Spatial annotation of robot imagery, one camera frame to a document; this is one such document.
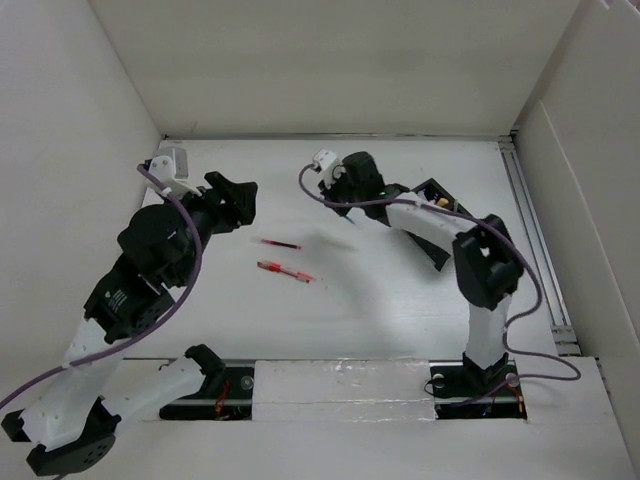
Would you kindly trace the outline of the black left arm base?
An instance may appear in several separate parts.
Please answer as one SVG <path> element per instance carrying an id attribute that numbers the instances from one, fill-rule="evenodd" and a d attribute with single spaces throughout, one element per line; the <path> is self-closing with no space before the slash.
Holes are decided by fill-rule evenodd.
<path id="1" fill-rule="evenodd" d="M 255 362 L 222 360 L 204 344 L 191 346 L 185 356 L 204 368 L 199 390 L 159 410 L 166 421 L 245 421 L 252 419 Z"/>

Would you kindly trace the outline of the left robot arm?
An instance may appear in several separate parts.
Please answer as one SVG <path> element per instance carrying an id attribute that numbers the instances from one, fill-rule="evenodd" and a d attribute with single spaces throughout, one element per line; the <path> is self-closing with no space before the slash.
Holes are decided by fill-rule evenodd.
<path id="1" fill-rule="evenodd" d="M 106 456 L 129 424 L 181 397 L 212 396 L 224 384 L 224 361 L 199 344 L 130 393 L 103 395 L 126 351 L 184 304 L 210 238 L 255 219 L 256 183 L 234 183 L 218 172 L 205 180 L 206 186 L 188 193 L 152 180 L 162 200 L 139 209 L 118 235 L 122 253 L 89 295 L 63 364 L 11 393 L 16 398 L 51 382 L 30 407 L 1 422 L 11 441 L 32 444 L 26 462 L 36 476 L 84 472 Z"/>

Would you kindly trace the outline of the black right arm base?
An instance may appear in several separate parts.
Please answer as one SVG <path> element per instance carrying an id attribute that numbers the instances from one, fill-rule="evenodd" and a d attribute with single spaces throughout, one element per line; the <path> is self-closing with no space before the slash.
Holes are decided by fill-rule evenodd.
<path id="1" fill-rule="evenodd" d="M 504 384 L 507 376 L 517 374 L 512 360 L 488 380 L 463 361 L 430 362 L 429 373 L 423 390 L 434 399 L 437 420 L 527 419 L 521 387 Z"/>

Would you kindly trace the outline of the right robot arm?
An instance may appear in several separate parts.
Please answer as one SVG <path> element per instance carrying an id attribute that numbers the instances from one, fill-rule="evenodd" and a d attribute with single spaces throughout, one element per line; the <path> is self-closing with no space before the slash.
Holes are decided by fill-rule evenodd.
<path id="1" fill-rule="evenodd" d="M 325 201 L 357 203 L 365 215 L 421 239 L 449 255 L 458 288 L 469 304 L 469 337 L 462 381 L 483 394 L 499 379 L 506 362 L 503 328 L 523 274 L 522 262 L 492 231 L 453 209 L 453 198 L 387 184 L 373 157 L 364 151 L 345 158 L 322 149 L 312 160 Z"/>

